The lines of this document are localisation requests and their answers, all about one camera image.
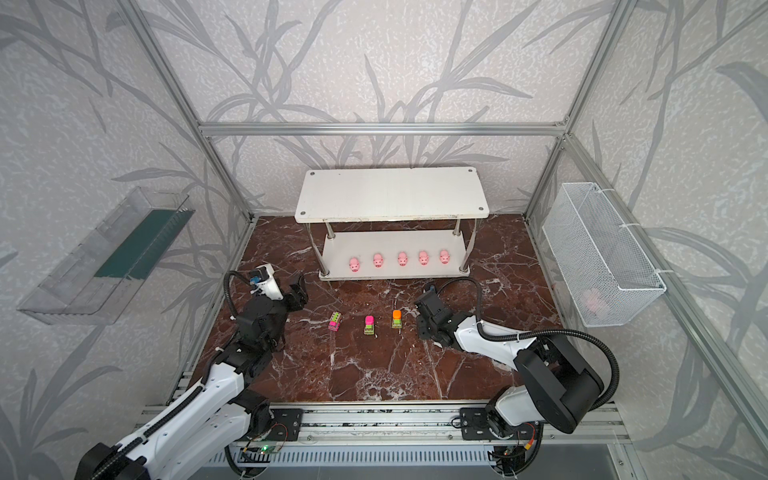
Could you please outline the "green truck orange load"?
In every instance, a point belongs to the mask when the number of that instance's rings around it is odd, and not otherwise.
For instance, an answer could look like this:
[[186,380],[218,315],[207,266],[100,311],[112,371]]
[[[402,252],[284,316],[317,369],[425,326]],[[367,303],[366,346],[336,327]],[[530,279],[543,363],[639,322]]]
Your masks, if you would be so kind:
[[392,312],[391,326],[393,329],[402,328],[402,312],[400,310],[394,310]]

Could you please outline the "pink green toy truck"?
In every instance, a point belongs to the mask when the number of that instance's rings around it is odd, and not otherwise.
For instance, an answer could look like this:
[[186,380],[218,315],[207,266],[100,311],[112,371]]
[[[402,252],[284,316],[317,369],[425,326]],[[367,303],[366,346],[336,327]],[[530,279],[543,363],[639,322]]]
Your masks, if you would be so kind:
[[336,332],[339,329],[339,326],[340,326],[340,319],[341,319],[341,313],[340,312],[334,312],[331,315],[331,317],[330,317],[330,320],[329,320],[329,323],[328,323],[328,328],[331,331]]

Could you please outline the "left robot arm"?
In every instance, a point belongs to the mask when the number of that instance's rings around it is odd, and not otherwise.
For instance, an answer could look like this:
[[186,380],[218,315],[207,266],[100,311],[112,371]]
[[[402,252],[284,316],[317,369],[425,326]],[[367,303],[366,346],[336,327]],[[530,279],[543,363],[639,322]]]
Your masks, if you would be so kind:
[[231,443],[271,430],[270,402],[250,386],[283,349],[289,315],[306,306],[306,281],[298,275],[283,291],[269,264],[225,277],[250,286],[252,294],[243,308],[230,308],[232,339],[160,414],[116,445],[98,443],[86,452],[76,478],[188,479]]

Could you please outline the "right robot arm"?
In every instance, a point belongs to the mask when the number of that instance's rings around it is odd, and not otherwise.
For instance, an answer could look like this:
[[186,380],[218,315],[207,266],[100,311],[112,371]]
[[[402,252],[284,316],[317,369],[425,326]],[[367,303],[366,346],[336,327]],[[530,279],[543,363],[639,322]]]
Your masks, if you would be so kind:
[[417,300],[419,337],[442,348],[482,355],[517,372],[522,384],[501,389],[484,410],[490,434],[507,439],[521,426],[544,422],[571,434],[612,399],[618,360],[598,338],[579,330],[520,331],[452,310],[435,288]]

